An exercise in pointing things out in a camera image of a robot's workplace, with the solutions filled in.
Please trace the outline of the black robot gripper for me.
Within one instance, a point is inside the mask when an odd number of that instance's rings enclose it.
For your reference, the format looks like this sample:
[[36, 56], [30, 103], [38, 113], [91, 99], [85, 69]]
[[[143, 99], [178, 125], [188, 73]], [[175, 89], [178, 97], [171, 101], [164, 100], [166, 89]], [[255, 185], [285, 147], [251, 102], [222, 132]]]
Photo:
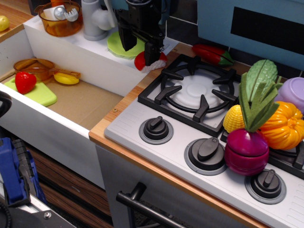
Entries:
[[118, 9], [115, 15], [122, 46], [129, 51], [137, 39], [145, 42], [145, 65], [150, 66], [160, 59], [163, 51], [164, 34], [159, 27], [165, 12], [162, 0], [127, 0], [127, 9]]

